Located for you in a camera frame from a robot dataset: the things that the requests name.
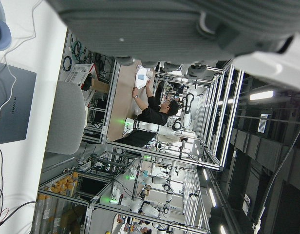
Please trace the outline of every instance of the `man's arm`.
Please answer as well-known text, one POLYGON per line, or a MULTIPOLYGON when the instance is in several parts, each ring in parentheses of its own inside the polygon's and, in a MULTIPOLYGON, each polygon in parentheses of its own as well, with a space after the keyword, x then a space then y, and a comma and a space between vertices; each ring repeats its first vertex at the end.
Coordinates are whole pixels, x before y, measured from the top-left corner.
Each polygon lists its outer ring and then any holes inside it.
POLYGON ((132 89, 132 97, 133 97, 133 99, 135 99, 135 102, 136 102, 137 106, 140 108, 141 111, 148 108, 148 105, 146 103, 144 103, 140 97, 138 97, 137 87, 134 87, 132 89))
POLYGON ((151 97, 151 96, 153 96, 153 93, 151 92, 149 86, 150 86, 150 80, 148 80, 148 81, 147 81, 147 84, 146 84, 146 94, 147 94, 147 97, 148 97, 148 98, 151 97))

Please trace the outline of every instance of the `gray chair backrest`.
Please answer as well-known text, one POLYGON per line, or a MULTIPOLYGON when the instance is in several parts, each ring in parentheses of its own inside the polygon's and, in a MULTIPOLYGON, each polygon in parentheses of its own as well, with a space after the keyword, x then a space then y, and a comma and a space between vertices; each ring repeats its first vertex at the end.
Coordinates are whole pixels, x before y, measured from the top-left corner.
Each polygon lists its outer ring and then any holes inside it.
POLYGON ((277 52, 300 32, 300 1, 48 0, 92 51, 149 64, 277 52))
POLYGON ((82 90, 70 82, 58 82, 45 151, 71 155, 80 146, 85 124, 82 90))

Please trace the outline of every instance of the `wire basket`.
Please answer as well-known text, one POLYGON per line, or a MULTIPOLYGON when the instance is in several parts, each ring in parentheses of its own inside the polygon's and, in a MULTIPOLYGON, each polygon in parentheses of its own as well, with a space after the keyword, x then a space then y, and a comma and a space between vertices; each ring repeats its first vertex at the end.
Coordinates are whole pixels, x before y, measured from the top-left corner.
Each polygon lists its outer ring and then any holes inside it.
MULTIPOLYGON (((74 65, 72 71, 66 78, 65 82, 75 83, 78 86, 80 86, 80 88, 81 88, 89 73, 92 75, 92 77, 94 79, 98 80, 97 73, 96 73, 96 67, 93 63, 92 64, 76 64, 76 65, 74 65)), ((87 91, 82 90, 85 106, 89 105, 92 97, 94 96, 95 91, 96 91, 95 89, 91 89, 91 88, 88 89, 87 91)))

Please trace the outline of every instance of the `green light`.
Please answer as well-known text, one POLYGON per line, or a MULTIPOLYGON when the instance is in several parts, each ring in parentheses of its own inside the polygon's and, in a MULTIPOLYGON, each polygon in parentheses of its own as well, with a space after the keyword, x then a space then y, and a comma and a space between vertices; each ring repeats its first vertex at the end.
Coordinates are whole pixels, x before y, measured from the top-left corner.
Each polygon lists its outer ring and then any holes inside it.
POLYGON ((111 199, 111 200, 110 200, 110 203, 118 204, 119 202, 118 202, 116 199, 111 199))
POLYGON ((102 201, 102 203, 104 203, 104 204, 110 203, 110 198, 109 198, 109 197, 102 196, 102 197, 101 197, 101 201, 102 201))
POLYGON ((125 123, 124 119, 117 119, 116 121, 119 122, 119 123, 123 123, 123 124, 125 123))

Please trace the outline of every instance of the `huawei logo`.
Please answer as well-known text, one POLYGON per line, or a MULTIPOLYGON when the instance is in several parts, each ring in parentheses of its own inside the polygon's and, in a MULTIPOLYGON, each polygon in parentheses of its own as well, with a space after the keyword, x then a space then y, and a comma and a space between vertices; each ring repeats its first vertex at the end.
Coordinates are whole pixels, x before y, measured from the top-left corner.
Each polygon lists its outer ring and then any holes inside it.
POLYGON ((12 107, 12 115, 15 113, 15 109, 16 109, 16 97, 14 97, 14 101, 13 101, 13 107, 12 107))

